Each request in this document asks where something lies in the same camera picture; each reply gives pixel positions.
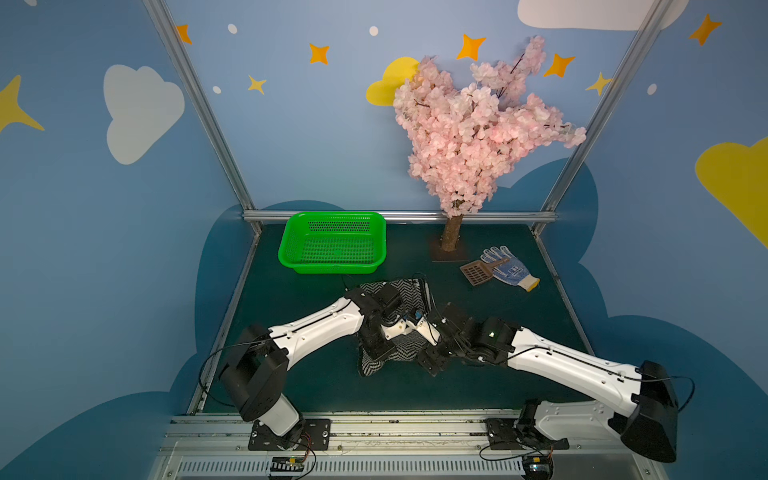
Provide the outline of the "black white knitted scarf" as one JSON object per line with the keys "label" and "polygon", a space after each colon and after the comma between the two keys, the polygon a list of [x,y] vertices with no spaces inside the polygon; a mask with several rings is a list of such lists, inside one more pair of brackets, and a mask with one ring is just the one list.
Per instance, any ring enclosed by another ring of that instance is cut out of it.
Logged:
{"label": "black white knitted scarf", "polygon": [[[390,321],[406,321],[429,314],[432,310],[429,298],[429,286],[423,277],[397,279],[389,281],[400,294],[401,304],[389,316]],[[414,362],[427,346],[427,340],[415,331],[408,331],[391,339],[395,350],[381,360],[373,360],[359,347],[358,372],[362,377],[369,377],[384,368],[389,361]]]}

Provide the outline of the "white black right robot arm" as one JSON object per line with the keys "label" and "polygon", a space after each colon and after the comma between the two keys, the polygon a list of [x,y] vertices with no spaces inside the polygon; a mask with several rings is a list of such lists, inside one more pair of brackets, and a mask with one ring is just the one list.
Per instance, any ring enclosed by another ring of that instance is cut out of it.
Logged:
{"label": "white black right robot arm", "polygon": [[510,425],[514,442],[536,450],[577,439],[618,439],[647,459],[677,459],[680,405],[665,368],[617,363],[558,344],[514,322],[478,322],[449,304],[408,321],[428,343],[420,363],[432,374],[451,358],[547,378],[588,396],[586,402],[528,400]]}

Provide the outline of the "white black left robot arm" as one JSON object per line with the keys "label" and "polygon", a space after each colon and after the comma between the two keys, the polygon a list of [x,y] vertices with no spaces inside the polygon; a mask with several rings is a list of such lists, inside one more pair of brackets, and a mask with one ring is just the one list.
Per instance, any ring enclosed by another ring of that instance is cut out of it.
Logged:
{"label": "white black left robot arm", "polygon": [[355,288],[301,319],[269,328],[252,325],[223,357],[217,379],[244,421],[294,441],[303,417],[284,395],[288,371],[327,344],[358,333],[371,346],[370,357],[388,355],[394,346],[383,324],[401,305],[402,296],[392,285],[375,293]]}

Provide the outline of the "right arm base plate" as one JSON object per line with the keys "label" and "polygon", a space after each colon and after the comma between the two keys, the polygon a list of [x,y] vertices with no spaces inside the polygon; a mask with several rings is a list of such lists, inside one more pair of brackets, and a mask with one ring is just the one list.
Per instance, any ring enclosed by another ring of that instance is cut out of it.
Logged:
{"label": "right arm base plate", "polygon": [[485,420],[487,437],[491,450],[568,450],[567,439],[552,440],[540,433],[531,423],[517,425],[512,418],[489,418]]}

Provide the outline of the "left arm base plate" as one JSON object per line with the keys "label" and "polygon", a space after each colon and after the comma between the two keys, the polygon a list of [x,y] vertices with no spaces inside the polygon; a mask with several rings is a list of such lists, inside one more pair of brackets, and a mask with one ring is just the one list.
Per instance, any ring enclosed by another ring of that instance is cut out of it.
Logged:
{"label": "left arm base plate", "polygon": [[294,451],[307,448],[326,451],[332,421],[327,418],[300,418],[285,434],[277,435],[266,424],[255,421],[247,448],[249,451]]}

